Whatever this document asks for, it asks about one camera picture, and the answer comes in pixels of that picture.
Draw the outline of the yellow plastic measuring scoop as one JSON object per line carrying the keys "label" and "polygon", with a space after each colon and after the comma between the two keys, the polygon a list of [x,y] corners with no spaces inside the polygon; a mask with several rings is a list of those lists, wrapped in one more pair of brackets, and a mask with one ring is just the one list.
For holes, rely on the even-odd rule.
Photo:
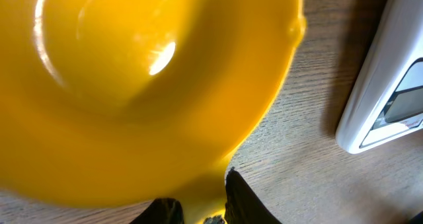
{"label": "yellow plastic measuring scoop", "polygon": [[1,188],[224,215],[305,27],[303,0],[1,0]]}

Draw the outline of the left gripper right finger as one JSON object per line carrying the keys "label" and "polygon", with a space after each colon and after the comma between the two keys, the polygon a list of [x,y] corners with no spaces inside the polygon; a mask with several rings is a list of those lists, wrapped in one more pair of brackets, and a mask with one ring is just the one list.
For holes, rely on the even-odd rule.
{"label": "left gripper right finger", "polygon": [[260,201],[239,172],[226,176],[225,220],[228,224],[282,224]]}

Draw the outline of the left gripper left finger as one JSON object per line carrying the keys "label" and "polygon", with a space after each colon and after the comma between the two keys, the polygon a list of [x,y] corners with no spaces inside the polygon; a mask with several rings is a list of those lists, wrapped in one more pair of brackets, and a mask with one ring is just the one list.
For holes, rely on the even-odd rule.
{"label": "left gripper left finger", "polygon": [[173,198],[157,198],[130,224],[184,224],[182,206]]}

